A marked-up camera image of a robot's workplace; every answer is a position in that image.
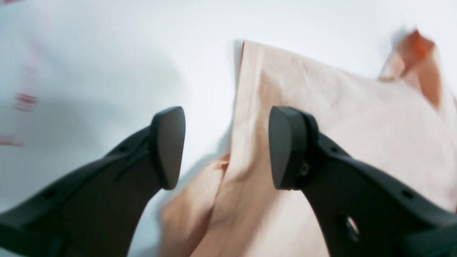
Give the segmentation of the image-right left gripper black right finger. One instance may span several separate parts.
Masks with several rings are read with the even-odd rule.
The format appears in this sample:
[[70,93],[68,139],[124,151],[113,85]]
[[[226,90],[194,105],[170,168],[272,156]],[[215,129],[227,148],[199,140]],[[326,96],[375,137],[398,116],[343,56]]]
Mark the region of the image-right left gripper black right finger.
[[456,256],[455,214],[349,156],[313,115],[272,107],[268,138],[274,187],[304,194],[330,256]]

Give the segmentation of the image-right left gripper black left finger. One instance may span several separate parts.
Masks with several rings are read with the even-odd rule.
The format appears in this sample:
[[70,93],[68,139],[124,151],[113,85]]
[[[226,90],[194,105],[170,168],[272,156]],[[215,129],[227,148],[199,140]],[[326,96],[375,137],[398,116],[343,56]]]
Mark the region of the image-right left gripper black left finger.
[[185,131],[182,107],[158,112],[103,158],[3,212],[1,248],[26,257],[126,257],[150,199],[177,185]]

